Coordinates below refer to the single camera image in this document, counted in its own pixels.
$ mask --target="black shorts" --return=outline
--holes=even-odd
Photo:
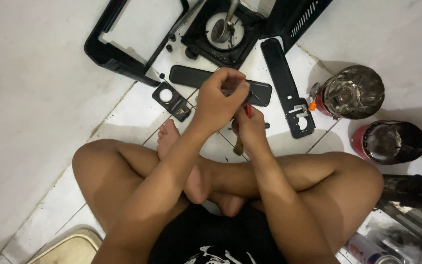
[[[257,264],[286,263],[270,233],[266,215],[246,203],[234,218],[191,204],[161,232],[150,264],[184,264],[203,246],[221,245],[249,252]]]

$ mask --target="hand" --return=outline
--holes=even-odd
[[[190,125],[209,136],[222,129],[249,95],[250,85],[245,78],[245,74],[229,68],[221,68],[211,75],[200,88],[195,116]],[[225,97],[221,88],[235,92]]]
[[[266,139],[265,120],[263,113],[250,106],[250,117],[247,116],[243,107],[239,107],[232,121],[232,130],[240,136],[245,153],[253,159],[255,154],[271,153],[270,145]]]

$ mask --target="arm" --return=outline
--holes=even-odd
[[[338,263],[310,210],[290,185],[266,140],[263,114],[238,110],[239,134],[252,161],[273,238],[292,264]]]
[[[190,126],[159,165],[131,194],[93,260],[93,264],[145,264],[149,252],[168,223],[198,154],[209,136],[224,127],[249,93],[245,75],[233,69],[215,72],[200,90]],[[225,97],[220,88],[235,84]]]

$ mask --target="metal pipe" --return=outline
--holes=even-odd
[[[231,7],[229,8],[229,12],[227,12],[226,16],[226,23],[229,23],[234,16],[235,10],[240,4],[240,0],[232,0]]]

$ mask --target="black rubber cap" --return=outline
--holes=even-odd
[[[196,60],[198,58],[198,47],[195,45],[188,46],[187,49],[185,49],[185,55],[192,60]]]

